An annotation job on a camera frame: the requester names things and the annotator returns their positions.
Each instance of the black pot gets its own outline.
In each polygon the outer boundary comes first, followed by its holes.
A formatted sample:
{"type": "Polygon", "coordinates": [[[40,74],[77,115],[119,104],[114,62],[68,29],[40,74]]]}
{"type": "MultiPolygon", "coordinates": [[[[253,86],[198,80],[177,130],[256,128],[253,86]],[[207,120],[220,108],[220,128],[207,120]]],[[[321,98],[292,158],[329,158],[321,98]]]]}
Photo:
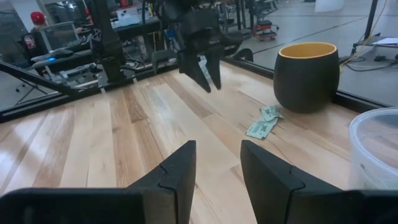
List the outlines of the black pot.
{"type": "Polygon", "coordinates": [[[337,47],[323,42],[282,48],[275,64],[274,93],[279,103],[296,113],[326,106],[340,79],[337,47]]]}

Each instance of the red object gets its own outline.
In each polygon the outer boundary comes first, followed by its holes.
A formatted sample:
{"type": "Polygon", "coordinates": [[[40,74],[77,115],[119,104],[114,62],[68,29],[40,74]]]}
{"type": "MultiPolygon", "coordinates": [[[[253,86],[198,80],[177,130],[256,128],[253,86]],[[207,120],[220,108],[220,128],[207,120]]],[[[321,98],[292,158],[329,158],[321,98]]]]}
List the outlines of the red object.
{"type": "Polygon", "coordinates": [[[45,23],[44,14],[42,14],[41,12],[32,12],[30,14],[30,18],[35,25],[43,25],[45,23]]]}
{"type": "Polygon", "coordinates": [[[262,24],[255,24],[253,29],[254,36],[259,39],[260,41],[264,41],[265,39],[269,38],[270,40],[275,40],[277,33],[272,30],[273,25],[271,22],[262,24]]]}

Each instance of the red hat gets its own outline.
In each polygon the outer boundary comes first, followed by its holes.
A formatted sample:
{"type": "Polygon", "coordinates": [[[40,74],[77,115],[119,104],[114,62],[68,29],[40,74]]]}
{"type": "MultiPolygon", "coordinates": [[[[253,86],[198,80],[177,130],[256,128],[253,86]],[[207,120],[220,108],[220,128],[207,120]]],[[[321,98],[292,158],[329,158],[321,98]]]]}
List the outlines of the red hat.
{"type": "Polygon", "coordinates": [[[30,18],[35,25],[42,25],[45,23],[44,14],[42,14],[41,12],[32,12],[30,14],[30,18]]]}

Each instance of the computer monitor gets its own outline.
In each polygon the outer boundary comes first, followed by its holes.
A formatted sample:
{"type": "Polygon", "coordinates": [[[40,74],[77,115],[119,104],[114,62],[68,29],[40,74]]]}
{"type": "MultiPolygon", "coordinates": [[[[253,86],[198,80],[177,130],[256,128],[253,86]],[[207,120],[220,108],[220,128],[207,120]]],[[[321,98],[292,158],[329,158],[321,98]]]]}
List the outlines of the computer monitor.
{"type": "Polygon", "coordinates": [[[73,22],[62,22],[41,28],[40,33],[48,51],[66,47],[71,41],[79,39],[73,22]]]}

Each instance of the workbench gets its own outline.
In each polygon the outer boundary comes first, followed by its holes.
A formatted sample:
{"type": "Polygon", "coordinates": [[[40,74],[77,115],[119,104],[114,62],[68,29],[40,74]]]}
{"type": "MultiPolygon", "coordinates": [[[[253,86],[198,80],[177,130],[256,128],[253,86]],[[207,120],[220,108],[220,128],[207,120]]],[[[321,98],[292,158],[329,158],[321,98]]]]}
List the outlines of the workbench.
{"type": "Polygon", "coordinates": [[[221,63],[222,89],[203,91],[177,70],[0,124],[0,195],[23,187],[126,187],[188,140],[197,141],[192,223],[256,223],[239,151],[250,139],[348,189],[348,128],[358,114],[329,104],[281,108],[265,140],[245,136],[259,108],[278,105],[272,80],[221,63]]]}

